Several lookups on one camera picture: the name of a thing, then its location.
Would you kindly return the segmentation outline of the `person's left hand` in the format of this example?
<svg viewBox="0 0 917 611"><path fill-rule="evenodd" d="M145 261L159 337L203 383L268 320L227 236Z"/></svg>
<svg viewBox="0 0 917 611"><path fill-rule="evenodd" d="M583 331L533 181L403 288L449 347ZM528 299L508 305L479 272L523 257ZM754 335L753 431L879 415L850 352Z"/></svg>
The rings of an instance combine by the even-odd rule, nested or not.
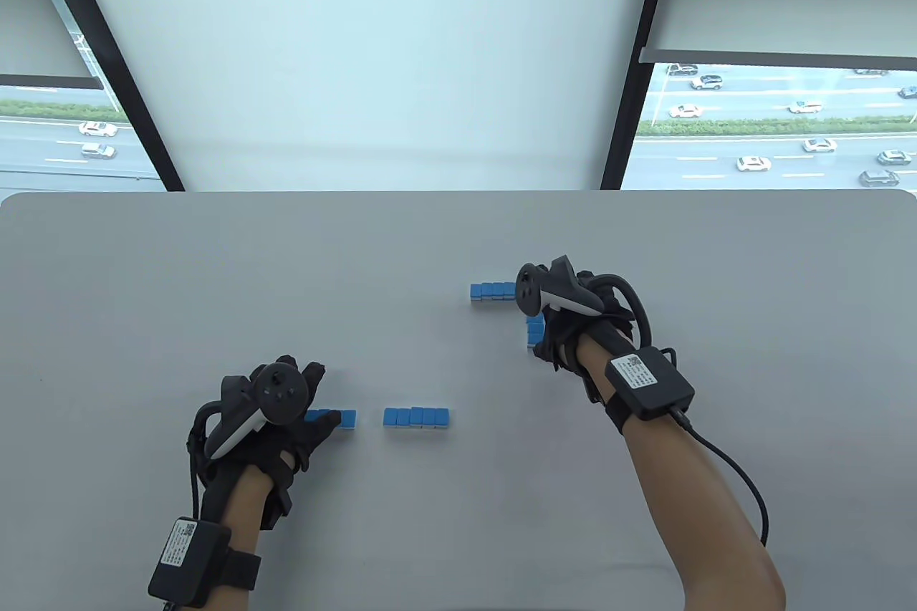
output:
<svg viewBox="0 0 917 611"><path fill-rule="evenodd" d="M223 378L219 400L197 410L186 441L194 519L220 522L250 466L272 481L261 530L288 516L295 474L309 468L312 453L341 424L338 410L307 417L324 375L321 363L300 369L294 357L282 355L250 375Z"/></svg>

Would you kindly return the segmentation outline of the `person's right hand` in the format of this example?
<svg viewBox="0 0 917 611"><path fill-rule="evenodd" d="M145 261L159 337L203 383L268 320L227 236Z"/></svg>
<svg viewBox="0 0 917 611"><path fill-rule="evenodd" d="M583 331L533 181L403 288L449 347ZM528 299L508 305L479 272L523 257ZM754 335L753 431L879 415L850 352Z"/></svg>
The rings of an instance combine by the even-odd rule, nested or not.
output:
<svg viewBox="0 0 917 611"><path fill-rule="evenodd" d="M577 278L583 286L600 297L605 308L602 317L584 317L567 311L544 309L544 337L534 346L538 359L551 363L583 379L587 398L593 403L607 404L615 388L605 378L605 366L610 359L607 348L587 333L598 322L611 323L617 332L614 340L622 340L623 352L633 349L635 315L615 296L612 274L595 276L591 271L579 271Z"/></svg>

